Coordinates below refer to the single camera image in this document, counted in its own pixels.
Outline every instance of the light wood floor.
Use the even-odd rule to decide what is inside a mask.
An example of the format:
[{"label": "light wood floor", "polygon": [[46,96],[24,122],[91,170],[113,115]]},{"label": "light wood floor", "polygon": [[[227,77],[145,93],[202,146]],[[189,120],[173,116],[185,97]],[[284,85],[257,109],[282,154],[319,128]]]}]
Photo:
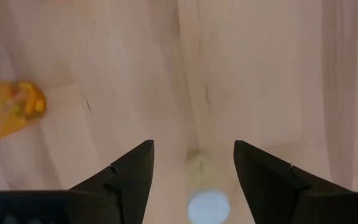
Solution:
[{"label": "light wood floor", "polygon": [[49,111],[0,142],[0,189],[67,189],[145,139],[144,223],[186,223],[186,156],[206,151],[252,223],[243,139],[358,190],[358,1],[0,0],[0,80]]}]

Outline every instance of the yellow object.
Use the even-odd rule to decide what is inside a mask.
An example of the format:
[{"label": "yellow object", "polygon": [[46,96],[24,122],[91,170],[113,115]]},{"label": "yellow object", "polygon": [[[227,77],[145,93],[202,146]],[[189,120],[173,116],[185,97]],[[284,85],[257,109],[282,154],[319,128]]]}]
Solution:
[{"label": "yellow object", "polygon": [[31,82],[0,82],[0,139],[19,131],[46,112],[45,95]]}]

